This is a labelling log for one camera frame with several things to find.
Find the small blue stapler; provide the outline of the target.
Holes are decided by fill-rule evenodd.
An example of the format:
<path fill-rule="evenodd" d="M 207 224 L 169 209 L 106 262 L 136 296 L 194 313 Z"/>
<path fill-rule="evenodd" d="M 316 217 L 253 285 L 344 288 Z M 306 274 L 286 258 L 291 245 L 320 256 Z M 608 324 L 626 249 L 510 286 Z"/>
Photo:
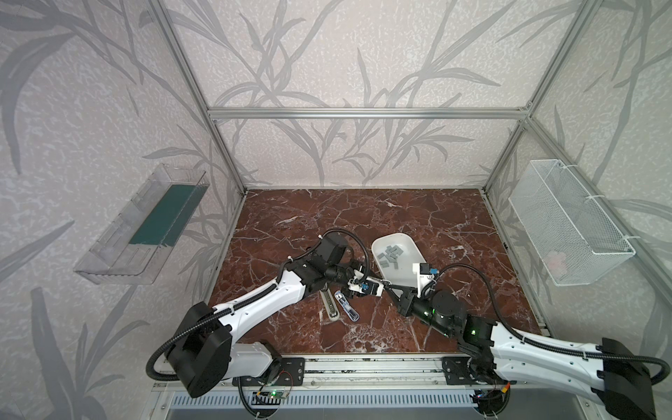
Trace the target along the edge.
<path fill-rule="evenodd" d="M 342 292 L 335 292 L 334 298 L 351 321 L 357 322 L 360 319 L 360 314 L 357 313 L 353 306 L 351 306 L 351 304 L 348 302 L 348 299 Z"/>

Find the beige black long stapler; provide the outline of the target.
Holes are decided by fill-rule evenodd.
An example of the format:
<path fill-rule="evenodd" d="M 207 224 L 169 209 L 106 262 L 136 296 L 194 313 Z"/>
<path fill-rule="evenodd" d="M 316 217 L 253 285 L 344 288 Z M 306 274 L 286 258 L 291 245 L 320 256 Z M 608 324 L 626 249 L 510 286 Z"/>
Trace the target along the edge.
<path fill-rule="evenodd" d="M 329 320 L 332 322 L 339 320 L 341 317 L 340 312 L 330 290 L 328 288 L 320 290 L 320 297 L 322 298 Z"/>

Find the white oval tray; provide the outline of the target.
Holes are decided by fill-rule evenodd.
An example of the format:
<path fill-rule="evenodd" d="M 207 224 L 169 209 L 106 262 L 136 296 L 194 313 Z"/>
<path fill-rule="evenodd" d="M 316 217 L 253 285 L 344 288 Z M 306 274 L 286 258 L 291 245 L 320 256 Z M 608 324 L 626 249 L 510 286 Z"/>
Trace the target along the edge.
<path fill-rule="evenodd" d="M 395 246 L 402 250 L 398 262 L 391 260 L 389 255 L 385 253 L 386 248 Z M 395 233 L 380 237 L 374 240 L 371 250 L 384 280 L 395 285 L 405 285 L 417 289 L 417 277 L 412 272 L 412 264 L 426 263 L 426 261 L 410 236 L 404 233 Z M 381 267 L 379 260 L 387 260 L 390 267 Z"/>

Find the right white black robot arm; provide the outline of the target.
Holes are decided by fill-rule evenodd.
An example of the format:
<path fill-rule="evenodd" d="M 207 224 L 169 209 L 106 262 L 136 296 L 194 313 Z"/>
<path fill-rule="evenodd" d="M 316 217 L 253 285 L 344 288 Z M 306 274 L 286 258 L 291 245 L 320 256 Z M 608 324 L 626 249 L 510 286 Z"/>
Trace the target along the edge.
<path fill-rule="evenodd" d="M 671 373 L 668 362 L 635 355 L 615 339 L 598 344 L 560 341 L 511 327 L 497 311 L 493 320 L 469 313 L 448 290 L 433 290 L 440 271 L 418 264 L 416 285 L 383 280 L 402 316 L 457 341 L 469 372 L 484 383 L 536 383 L 602 404 L 618 419 L 654 419 L 653 388 Z"/>

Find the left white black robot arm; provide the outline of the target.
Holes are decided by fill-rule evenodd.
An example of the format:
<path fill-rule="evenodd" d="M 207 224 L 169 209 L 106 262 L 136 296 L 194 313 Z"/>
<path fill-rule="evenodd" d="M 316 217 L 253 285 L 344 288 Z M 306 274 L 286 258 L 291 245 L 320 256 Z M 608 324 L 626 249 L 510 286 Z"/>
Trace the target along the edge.
<path fill-rule="evenodd" d="M 195 304 L 171 339 L 145 365 L 157 382 L 180 382 L 190 397 L 210 392 L 219 382 L 243 376 L 272 376 L 282 358 L 270 345 L 240 343 L 241 337 L 273 314 L 293 306 L 330 283 L 358 285 L 370 275 L 370 256 L 342 261 L 351 243 L 366 247 L 354 233 L 336 227 L 309 250 L 287 257 L 275 279 L 225 304 Z"/>

